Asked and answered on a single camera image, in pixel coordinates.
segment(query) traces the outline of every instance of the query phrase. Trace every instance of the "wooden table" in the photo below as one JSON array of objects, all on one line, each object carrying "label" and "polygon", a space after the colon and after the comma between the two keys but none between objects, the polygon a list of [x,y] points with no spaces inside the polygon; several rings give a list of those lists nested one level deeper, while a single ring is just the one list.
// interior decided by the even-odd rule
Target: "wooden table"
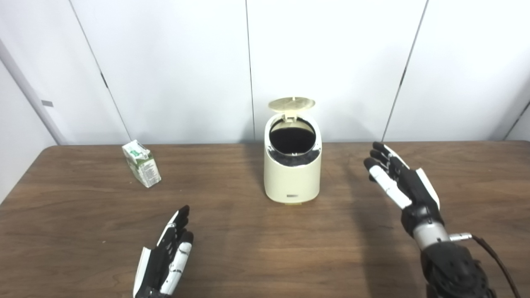
[{"label": "wooden table", "polygon": [[[391,144],[423,167],[449,232],[496,249],[530,296],[530,143]],[[419,251],[400,211],[368,182],[370,144],[325,144],[314,201],[263,191],[259,144],[151,145],[162,182],[135,180],[119,146],[56,146],[0,206],[1,297],[131,297],[142,246],[191,206],[195,234],[175,297],[424,297]],[[476,244],[499,297],[512,297]]]}]

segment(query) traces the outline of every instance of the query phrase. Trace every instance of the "robotic hand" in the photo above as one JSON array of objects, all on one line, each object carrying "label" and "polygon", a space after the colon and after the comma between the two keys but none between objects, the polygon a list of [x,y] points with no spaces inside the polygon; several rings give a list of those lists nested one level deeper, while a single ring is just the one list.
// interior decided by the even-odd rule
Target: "robotic hand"
[{"label": "robotic hand", "polygon": [[143,248],[133,298],[170,298],[179,283],[193,244],[188,224],[190,207],[178,210],[167,223],[156,248]]},{"label": "robotic hand", "polygon": [[488,278],[466,247],[454,242],[469,233],[448,235],[440,214],[440,200],[422,169],[411,170],[388,146],[374,142],[364,165],[401,208],[401,224],[421,250],[428,298],[495,298]]}]

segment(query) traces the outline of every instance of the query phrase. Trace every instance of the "black cable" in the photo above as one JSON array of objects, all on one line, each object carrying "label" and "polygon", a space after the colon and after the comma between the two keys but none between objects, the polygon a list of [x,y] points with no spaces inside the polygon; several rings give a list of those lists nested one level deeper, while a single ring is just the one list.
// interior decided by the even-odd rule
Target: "black cable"
[{"label": "black cable", "polygon": [[521,296],[519,295],[519,291],[517,290],[517,287],[515,286],[514,280],[511,279],[511,276],[510,276],[510,273],[508,272],[508,269],[506,268],[506,266],[504,266],[504,264],[500,260],[500,258],[497,255],[497,253],[493,250],[493,248],[491,248],[491,246],[489,246],[484,239],[479,238],[479,237],[477,237],[475,235],[471,235],[471,237],[480,246],[482,246],[482,248],[484,250],[486,250],[490,254],[490,256],[497,262],[497,264],[499,264],[499,267],[502,270],[502,273],[504,273],[504,276],[506,277],[506,280],[508,281],[508,284],[510,284],[511,290],[514,293],[515,298],[521,298]]}]

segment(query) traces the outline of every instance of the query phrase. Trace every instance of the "trash can opening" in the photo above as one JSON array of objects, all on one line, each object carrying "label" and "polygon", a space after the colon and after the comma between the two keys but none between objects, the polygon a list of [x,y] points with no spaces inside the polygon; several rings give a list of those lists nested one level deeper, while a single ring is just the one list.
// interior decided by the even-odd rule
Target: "trash can opening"
[{"label": "trash can opening", "polygon": [[309,122],[298,118],[294,122],[277,121],[269,133],[271,145],[280,153],[298,155],[313,148],[316,134]]}]

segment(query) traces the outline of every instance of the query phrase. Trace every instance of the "trash can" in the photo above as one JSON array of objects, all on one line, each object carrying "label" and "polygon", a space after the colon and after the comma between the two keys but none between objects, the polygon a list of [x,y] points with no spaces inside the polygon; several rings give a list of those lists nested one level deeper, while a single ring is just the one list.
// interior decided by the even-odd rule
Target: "trash can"
[{"label": "trash can", "polygon": [[269,103],[277,114],[265,126],[263,178],[265,192],[273,201],[297,204],[319,194],[322,137],[315,120],[300,114],[314,105],[302,97]]}]

